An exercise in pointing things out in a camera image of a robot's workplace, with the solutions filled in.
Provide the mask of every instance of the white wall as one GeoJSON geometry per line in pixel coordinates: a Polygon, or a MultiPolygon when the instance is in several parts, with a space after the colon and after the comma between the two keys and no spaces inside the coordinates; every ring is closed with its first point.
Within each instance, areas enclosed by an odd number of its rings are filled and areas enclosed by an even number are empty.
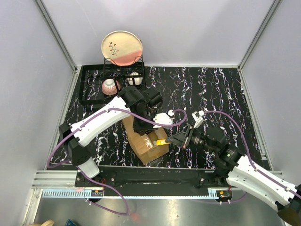
{"type": "Polygon", "coordinates": [[[279,6],[243,68],[268,152],[285,179],[301,183],[301,1],[279,6]]]}
{"type": "Polygon", "coordinates": [[[34,1],[0,1],[0,21],[0,221],[19,226],[72,72],[34,1]]]}
{"type": "Polygon", "coordinates": [[[237,65],[273,0],[44,0],[77,65],[102,64],[101,43],[126,30],[147,65],[237,65]]]}

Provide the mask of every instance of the round plate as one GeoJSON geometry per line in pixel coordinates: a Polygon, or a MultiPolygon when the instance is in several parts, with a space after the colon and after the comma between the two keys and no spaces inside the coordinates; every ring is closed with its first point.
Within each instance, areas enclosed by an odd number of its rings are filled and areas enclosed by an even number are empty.
{"type": "Polygon", "coordinates": [[[102,53],[113,64],[128,66],[140,59],[142,43],[130,32],[115,31],[103,39],[102,53]]]}

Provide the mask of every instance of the black marble tabletop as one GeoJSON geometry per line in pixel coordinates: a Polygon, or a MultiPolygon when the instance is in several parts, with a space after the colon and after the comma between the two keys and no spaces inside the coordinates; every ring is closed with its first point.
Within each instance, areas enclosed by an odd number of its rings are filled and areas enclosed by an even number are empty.
{"type": "MultiPolygon", "coordinates": [[[[146,67],[147,86],[155,86],[163,96],[163,105],[160,112],[181,108],[187,112],[187,123],[193,123],[191,113],[200,110],[219,110],[229,114],[241,125],[252,159],[263,165],[259,146],[256,140],[252,120],[246,103],[244,90],[240,81],[238,70],[234,68],[185,68],[185,67],[146,67]]],[[[101,92],[101,85],[96,82],[101,71],[88,71],[89,88],[88,98],[96,97],[101,92]]],[[[73,96],[67,111],[67,123],[78,122],[94,110],[93,106],[84,107],[79,103],[78,78],[73,96]]],[[[176,115],[176,121],[182,115],[176,115]]],[[[228,137],[229,142],[237,148],[245,150],[241,135],[229,119],[219,114],[205,117],[205,122],[199,130],[206,131],[208,127],[219,126],[228,137]]],[[[168,136],[182,131],[185,123],[176,128],[166,130],[168,136]]],[[[128,143],[127,133],[121,122],[109,127],[99,134],[88,146],[94,161],[98,165],[114,166],[144,166],[132,151],[128,143]]],[[[52,163],[67,158],[63,149],[53,157],[52,163]]],[[[169,153],[147,164],[152,167],[167,168],[199,168],[214,169],[214,153],[202,149],[181,149],[169,145],[169,153]]]]}

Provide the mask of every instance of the tan object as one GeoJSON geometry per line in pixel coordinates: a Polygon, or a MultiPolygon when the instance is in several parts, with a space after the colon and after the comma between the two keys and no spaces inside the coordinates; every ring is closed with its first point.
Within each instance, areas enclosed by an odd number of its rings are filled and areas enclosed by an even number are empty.
{"type": "Polygon", "coordinates": [[[166,139],[167,134],[163,128],[159,128],[150,134],[140,136],[134,132],[133,123],[134,117],[129,116],[122,120],[122,123],[127,131],[128,141],[144,165],[168,153],[169,145],[154,145],[153,142],[158,139],[166,139]]]}
{"type": "Polygon", "coordinates": [[[142,55],[142,43],[131,32],[115,31],[103,39],[103,56],[119,66],[132,65],[142,55]]]}
{"type": "Polygon", "coordinates": [[[53,220],[48,220],[43,224],[35,223],[35,224],[28,225],[28,226],[52,226],[53,224],[54,224],[53,220]]]}

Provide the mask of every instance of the plate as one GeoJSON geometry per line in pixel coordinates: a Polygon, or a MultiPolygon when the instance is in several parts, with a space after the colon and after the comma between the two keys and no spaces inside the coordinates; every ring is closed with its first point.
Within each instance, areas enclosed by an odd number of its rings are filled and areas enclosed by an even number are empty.
{"type": "Polygon", "coordinates": [[[142,55],[142,43],[131,32],[115,31],[102,42],[103,56],[118,66],[132,65],[142,55]]]}

